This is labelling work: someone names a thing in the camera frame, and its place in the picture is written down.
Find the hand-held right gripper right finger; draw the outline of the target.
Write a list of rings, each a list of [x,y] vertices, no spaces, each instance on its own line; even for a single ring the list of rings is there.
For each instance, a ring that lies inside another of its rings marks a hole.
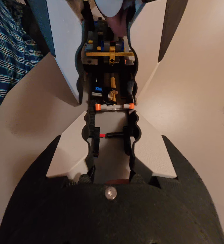
[[[177,177],[162,134],[140,113],[133,111],[128,117],[135,141],[132,143],[130,169],[144,181],[153,176]]]

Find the black lego technic assembly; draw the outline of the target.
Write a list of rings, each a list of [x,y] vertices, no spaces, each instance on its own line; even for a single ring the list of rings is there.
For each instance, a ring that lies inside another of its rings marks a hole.
[[[102,18],[91,24],[84,44],[83,67],[89,81],[89,114],[92,154],[98,158],[101,138],[123,138],[125,153],[130,155],[129,129],[101,133],[95,126],[97,112],[135,109],[137,85],[134,79],[136,64],[133,51],[126,47],[127,38],[116,36]]]

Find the person's left hand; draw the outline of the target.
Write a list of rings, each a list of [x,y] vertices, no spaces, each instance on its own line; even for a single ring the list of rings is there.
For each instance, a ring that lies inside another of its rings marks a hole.
[[[109,27],[112,29],[113,33],[118,37],[127,36],[127,24],[126,16],[128,13],[127,9],[120,9],[120,11],[113,17],[105,17]]]

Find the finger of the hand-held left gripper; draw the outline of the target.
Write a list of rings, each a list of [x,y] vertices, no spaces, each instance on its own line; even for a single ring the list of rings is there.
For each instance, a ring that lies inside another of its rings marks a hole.
[[[49,51],[79,104],[83,99],[80,51],[84,22],[80,10],[81,3],[66,0],[28,1]]]
[[[136,1],[135,14],[128,23],[129,48],[134,64],[126,66],[133,80],[137,104],[146,91],[183,17],[188,0]]]

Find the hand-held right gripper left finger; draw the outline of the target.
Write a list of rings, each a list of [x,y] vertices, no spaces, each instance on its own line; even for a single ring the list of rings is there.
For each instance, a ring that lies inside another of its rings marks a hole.
[[[84,111],[61,135],[46,176],[67,176],[79,181],[94,166],[90,136],[89,114]]]

